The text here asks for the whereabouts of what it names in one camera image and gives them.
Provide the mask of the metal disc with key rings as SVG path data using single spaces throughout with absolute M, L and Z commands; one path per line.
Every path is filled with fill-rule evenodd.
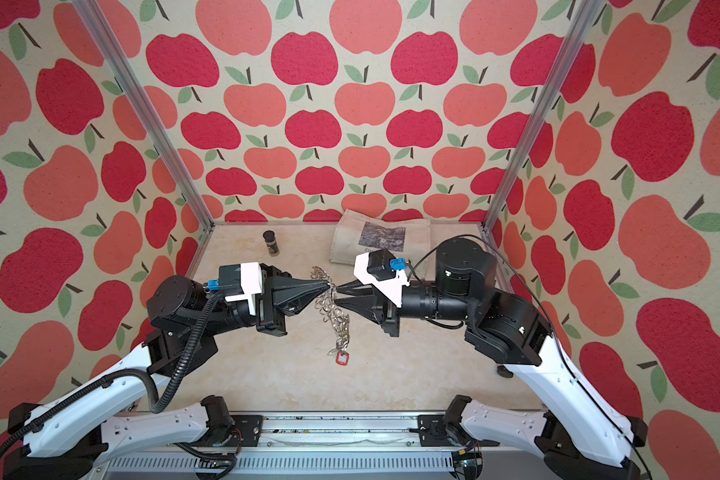
M 329 351 L 329 354 L 333 354 L 336 357 L 339 355 L 348 356 L 347 347 L 350 343 L 350 318 L 347 313 L 335 304 L 336 284 L 329 274 L 319 266 L 312 267 L 311 278 L 313 280 L 325 281 L 328 285 L 328 289 L 321 293 L 315 300 L 315 308 L 323 317 L 323 321 L 331 324 L 336 335 L 336 345 Z

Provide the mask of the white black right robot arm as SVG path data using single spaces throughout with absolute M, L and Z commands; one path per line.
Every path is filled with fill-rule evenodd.
M 423 281 L 387 250 L 357 256 L 355 279 L 336 305 L 400 333 L 404 318 L 460 321 L 464 339 L 505 367 L 543 402 L 543 413 L 489 407 L 456 396 L 444 415 L 452 443 L 496 442 L 541 458 L 561 479 L 643 479 L 646 423 L 623 415 L 564 351 L 546 312 L 495 285 L 497 258 L 479 237 L 458 235 L 433 249 L 435 278 Z

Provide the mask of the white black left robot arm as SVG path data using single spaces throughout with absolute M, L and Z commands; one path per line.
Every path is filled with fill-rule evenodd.
M 258 262 L 222 266 L 204 284 L 164 280 L 147 302 L 154 330 L 144 342 L 66 396 L 11 410 L 0 478 L 81 479 L 161 444 L 188 450 L 241 439 L 220 396 L 170 409 L 183 380 L 217 353 L 216 336 L 250 327 L 283 336 L 286 318 L 329 289 L 324 279 L 295 279 Z

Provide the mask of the small dark spice jar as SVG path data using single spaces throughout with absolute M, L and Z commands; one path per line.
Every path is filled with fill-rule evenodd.
M 267 247 L 270 256 L 277 256 L 280 252 L 276 234 L 273 230 L 266 230 L 263 232 L 262 237 Z

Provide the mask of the cream Monet canvas bag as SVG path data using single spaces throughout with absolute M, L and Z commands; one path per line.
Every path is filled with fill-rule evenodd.
M 348 210 L 334 230 L 329 261 L 353 265 L 357 255 L 387 249 L 395 257 L 416 262 L 431 247 L 429 220 L 386 222 Z

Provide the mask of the red white key tag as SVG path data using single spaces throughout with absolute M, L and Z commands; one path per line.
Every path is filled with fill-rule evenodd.
M 340 366 L 347 366 L 349 363 L 350 355 L 346 351 L 338 351 L 335 356 L 335 362 Z

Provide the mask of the front aluminium rail base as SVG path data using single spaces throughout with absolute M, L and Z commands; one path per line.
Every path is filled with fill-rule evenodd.
M 236 412 L 230 472 L 167 444 L 95 466 L 90 479 L 551 479 L 537 456 L 496 441 L 449 442 L 440 411 Z

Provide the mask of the grey cylinder near right wall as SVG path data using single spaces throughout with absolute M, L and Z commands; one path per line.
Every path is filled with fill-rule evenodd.
M 496 367 L 496 372 L 502 378 L 511 379 L 514 377 L 514 374 L 501 364 Z

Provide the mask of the left rear aluminium frame post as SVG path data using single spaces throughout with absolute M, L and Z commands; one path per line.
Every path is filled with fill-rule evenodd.
M 103 10 L 97 1 L 73 1 L 72 4 L 112 70 L 114 78 L 120 83 L 153 146 L 161 154 L 178 189 L 199 221 L 201 230 L 210 235 L 214 229 L 214 220 L 210 211 L 195 187 L 181 156 L 167 135 L 149 95 L 130 66 L 129 59 L 121 48 L 114 30 L 107 22 Z

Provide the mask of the aluminium frame post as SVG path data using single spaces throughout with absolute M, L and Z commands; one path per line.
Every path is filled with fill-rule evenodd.
M 112 70 L 114 78 L 120 83 L 153 146 L 161 154 L 178 189 L 199 221 L 201 230 L 210 235 L 214 229 L 214 220 L 210 211 L 195 187 L 181 156 L 167 135 L 149 95 L 130 66 L 129 59 L 121 48 L 114 30 L 107 22 L 103 10 L 97 1 L 73 1 L 72 4 Z
M 529 158 L 530 150 L 540 134 L 548 112 L 553 108 L 555 102 L 562 98 L 562 85 L 584 45 L 593 23 L 596 21 L 598 12 L 605 4 L 606 1 L 603 0 L 577 1 L 579 8 L 572 16 L 570 26 L 563 37 L 560 50 L 551 66 L 550 73 L 534 102 L 518 146 L 509 157 L 509 163 L 499 183 L 498 190 L 493 195 L 486 218 L 481 224 L 480 233 L 484 237 L 491 233 L 495 221 L 498 219 L 502 208 L 506 205 L 522 164 Z

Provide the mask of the right rear aluminium frame post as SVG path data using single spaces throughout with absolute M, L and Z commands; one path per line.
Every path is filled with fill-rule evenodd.
M 563 37 L 560 50 L 551 66 L 550 73 L 534 102 L 518 146 L 509 157 L 509 163 L 499 183 L 498 190 L 493 195 L 486 218 L 481 224 L 480 233 L 484 237 L 491 233 L 495 221 L 498 219 L 502 208 L 506 205 L 522 164 L 529 158 L 530 150 L 540 134 L 548 112 L 553 108 L 555 102 L 562 98 L 562 85 L 584 45 L 593 23 L 596 21 L 598 12 L 605 4 L 606 1 L 603 0 L 577 1 L 579 8 L 572 16 L 570 26 Z

